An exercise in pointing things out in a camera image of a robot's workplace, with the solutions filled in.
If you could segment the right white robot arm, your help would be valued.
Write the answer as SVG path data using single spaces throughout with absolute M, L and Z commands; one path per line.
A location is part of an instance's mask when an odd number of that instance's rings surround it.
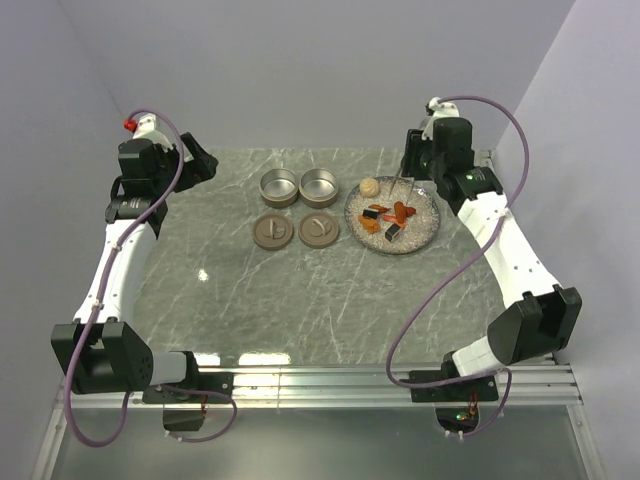
M 563 287 L 520 229 L 489 167 L 474 163 L 472 125 L 461 117 L 432 117 L 411 129 L 399 169 L 403 178 L 429 180 L 479 246 L 500 288 L 503 312 L 486 333 L 445 357 L 442 391 L 460 400 L 483 374 L 565 349 L 582 308 L 574 287 Z

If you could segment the beige steamed bun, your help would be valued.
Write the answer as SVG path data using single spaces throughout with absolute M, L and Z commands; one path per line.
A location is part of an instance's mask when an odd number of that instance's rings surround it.
M 380 192 L 380 184 L 376 178 L 364 178 L 359 184 L 359 192 L 360 195 L 365 198 L 375 197 Z

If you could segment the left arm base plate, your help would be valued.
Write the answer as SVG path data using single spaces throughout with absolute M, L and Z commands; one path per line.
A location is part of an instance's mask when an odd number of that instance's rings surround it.
M 204 372 L 195 379 L 148 387 L 144 404 L 226 404 L 232 398 L 234 374 L 230 371 Z

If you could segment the orange fried nugget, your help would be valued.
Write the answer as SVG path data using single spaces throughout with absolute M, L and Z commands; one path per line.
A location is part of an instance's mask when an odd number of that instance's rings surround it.
M 370 218 L 364 215 L 358 217 L 359 223 L 364 230 L 369 234 L 375 234 L 381 230 L 381 226 L 376 218 Z

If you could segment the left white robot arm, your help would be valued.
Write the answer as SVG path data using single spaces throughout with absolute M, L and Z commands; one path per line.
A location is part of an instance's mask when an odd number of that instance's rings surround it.
M 131 326 L 135 295 L 168 207 L 165 192 L 212 179 L 217 159 L 185 132 L 191 158 L 160 133 L 138 135 L 118 147 L 120 175 L 105 211 L 106 236 L 98 269 L 71 323 L 54 327 L 51 345 L 75 394 L 126 393 L 166 384 L 178 401 L 195 399 L 202 378 L 193 353 L 153 352 Z

